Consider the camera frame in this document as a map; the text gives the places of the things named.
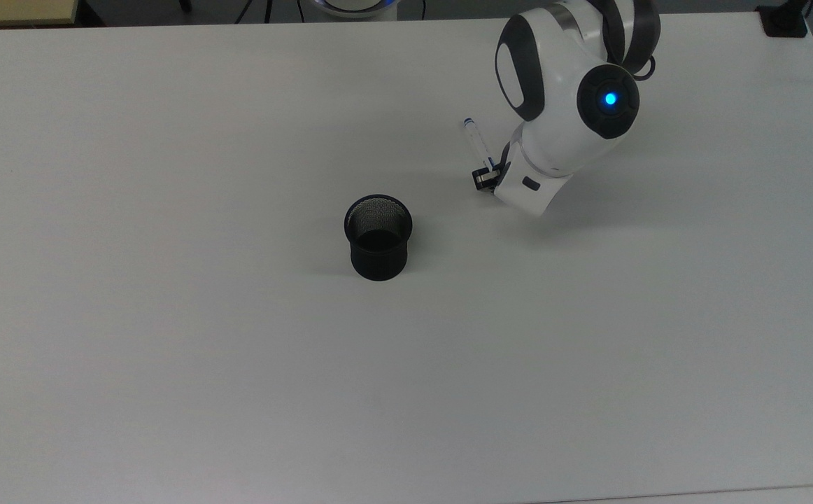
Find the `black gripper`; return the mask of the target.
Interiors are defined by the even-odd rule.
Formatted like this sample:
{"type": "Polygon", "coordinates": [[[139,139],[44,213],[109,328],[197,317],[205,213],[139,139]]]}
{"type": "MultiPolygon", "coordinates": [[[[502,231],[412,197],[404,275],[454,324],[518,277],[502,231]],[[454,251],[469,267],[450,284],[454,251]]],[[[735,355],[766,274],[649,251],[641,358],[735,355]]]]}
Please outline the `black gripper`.
{"type": "Polygon", "coordinates": [[[500,153],[500,161],[493,168],[480,168],[472,172],[472,179],[476,190],[493,194],[508,173],[510,166],[511,143],[507,143],[500,153]]]}

